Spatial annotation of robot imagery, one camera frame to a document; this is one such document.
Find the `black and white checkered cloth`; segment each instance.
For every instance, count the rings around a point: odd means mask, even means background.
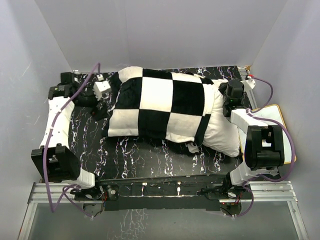
[[[149,136],[202,144],[214,104],[210,79],[134,66],[115,73],[110,82],[117,97],[105,137]]]

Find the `white board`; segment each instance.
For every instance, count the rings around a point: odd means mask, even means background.
[[[260,118],[276,120],[279,123],[286,126],[284,123],[284,120],[282,118],[280,108],[276,104],[266,106],[265,108],[263,108],[259,112],[253,113],[253,115],[255,115],[256,117],[260,117]],[[270,122],[270,121],[265,121],[265,123],[268,125],[275,125],[273,122]],[[246,147],[247,135],[241,129],[238,129],[238,132],[239,132],[239,138],[240,138],[241,151],[244,153],[245,147]],[[289,139],[284,131],[282,131],[282,135],[283,135],[283,148],[284,148],[284,164],[289,164],[291,162],[290,143],[289,143]]]

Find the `white wall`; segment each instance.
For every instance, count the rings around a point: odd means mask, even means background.
[[[35,0],[73,69],[250,65],[287,0]]]
[[[310,239],[320,228],[320,1],[289,0],[252,66],[252,73],[274,86],[273,103],[280,105],[296,148],[290,177]],[[270,90],[258,84],[261,106]]]
[[[46,98],[70,71],[33,0],[0,1],[0,239],[17,239],[33,182],[30,154],[48,115]]]

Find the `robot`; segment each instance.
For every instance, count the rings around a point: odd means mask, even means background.
[[[97,200],[101,199],[105,193],[106,199],[110,202],[105,210],[122,209],[119,207],[122,195],[121,186],[116,181],[103,184],[98,176],[84,170],[80,160],[70,151],[68,143],[69,125],[74,108],[92,108],[91,114],[96,121],[104,119],[107,106],[103,105],[101,108],[97,105],[103,94],[111,91],[111,87],[102,74],[99,74],[98,81],[90,86],[81,85],[75,72],[63,72],[60,77],[61,83],[49,89],[47,126],[39,149],[34,149],[31,152],[32,161],[42,178],[47,182],[77,186],[76,189],[71,190],[71,194],[75,195],[76,200]],[[205,195],[207,199],[217,199],[219,196],[227,196],[230,192],[237,195],[245,191],[243,186],[248,184],[253,177],[284,164],[282,128],[254,119],[248,115],[242,104],[244,92],[252,90],[254,87],[255,81],[251,77],[243,81],[232,79],[220,85],[219,90],[224,97],[223,115],[247,136],[244,150],[245,158],[236,169],[223,178],[221,183],[207,184],[197,191],[197,196]],[[129,180],[128,183],[130,181],[131,184],[139,182],[142,185],[142,190],[139,192],[139,195],[142,193],[142,196],[144,186],[159,183],[159,180],[152,178],[143,181]],[[180,191],[179,185],[180,182],[176,181],[177,195]],[[122,205],[126,205],[126,208],[134,208],[134,203],[137,201],[134,197],[122,198],[122,200]],[[159,202],[161,199],[158,197],[154,197],[153,200],[152,197],[149,197],[145,204],[148,205],[149,201],[161,205]],[[173,202],[168,205],[177,206],[180,204],[174,202],[176,200],[172,197],[171,201]]]

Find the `black marble surface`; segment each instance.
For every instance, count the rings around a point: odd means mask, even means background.
[[[240,79],[236,66],[168,69],[177,73],[194,73],[209,79]],[[104,73],[109,78],[114,73]],[[83,81],[87,75],[79,76]],[[111,94],[103,101],[112,106]],[[247,97],[243,99],[250,106]],[[241,163],[241,157],[232,158],[202,146],[200,154],[191,154],[184,143],[144,136],[102,138],[107,120],[95,122],[90,108],[76,107],[69,128],[69,146],[80,159],[82,167],[96,173],[101,180],[120,178],[149,178],[187,176],[198,174],[226,174]]]

